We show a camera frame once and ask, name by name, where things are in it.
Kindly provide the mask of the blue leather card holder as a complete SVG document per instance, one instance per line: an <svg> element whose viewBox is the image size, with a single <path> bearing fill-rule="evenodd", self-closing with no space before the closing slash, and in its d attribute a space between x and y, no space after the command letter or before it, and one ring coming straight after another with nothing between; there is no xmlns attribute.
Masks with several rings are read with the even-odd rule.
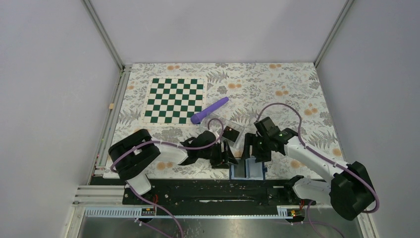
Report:
<svg viewBox="0 0 420 238"><path fill-rule="evenodd" d="M230 180L265 180L265 173L267 172L267 167L264 162L256 163L254 158L249 158L246 160L246 169L247 176L246 178L237 179L234 177L234 167L236 164L230 166L229 170L229 179Z"/></svg>

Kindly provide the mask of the clear plastic card box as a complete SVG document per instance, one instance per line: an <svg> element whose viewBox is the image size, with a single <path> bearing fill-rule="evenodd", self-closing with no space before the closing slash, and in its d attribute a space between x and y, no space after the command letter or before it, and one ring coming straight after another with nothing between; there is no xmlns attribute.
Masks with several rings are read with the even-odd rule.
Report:
<svg viewBox="0 0 420 238"><path fill-rule="evenodd" d="M209 130L216 137L222 133L221 141L227 141L231 147L238 148L244 138L245 127L214 113L209 114L200 122L201 130Z"/></svg>

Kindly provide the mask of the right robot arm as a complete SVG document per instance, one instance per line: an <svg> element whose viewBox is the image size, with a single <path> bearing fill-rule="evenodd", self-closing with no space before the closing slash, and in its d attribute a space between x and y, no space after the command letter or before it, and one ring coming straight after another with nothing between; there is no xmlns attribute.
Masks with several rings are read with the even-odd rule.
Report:
<svg viewBox="0 0 420 238"><path fill-rule="evenodd" d="M297 204L302 199L324 203L349 221L377 203L377 194L363 164L331 160L323 152L304 145L298 132L290 128L280 130L269 117L254 125L256 133L245 135L243 159L269 162L272 152L278 152L303 163L322 178L318 181L294 176L284 190L288 203Z"/></svg>

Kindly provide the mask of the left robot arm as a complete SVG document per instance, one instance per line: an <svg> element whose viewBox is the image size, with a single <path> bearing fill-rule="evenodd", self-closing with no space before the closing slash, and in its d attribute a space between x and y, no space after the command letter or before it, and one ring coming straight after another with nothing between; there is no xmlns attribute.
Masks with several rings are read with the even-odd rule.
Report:
<svg viewBox="0 0 420 238"><path fill-rule="evenodd" d="M134 189L135 198L143 204L151 202L154 196L145 172L154 161L184 166L205 159L213 169L227 169L238 163L228 142L209 130L174 144L154 139L148 130L141 129L112 145L108 154L112 160L110 170Z"/></svg>

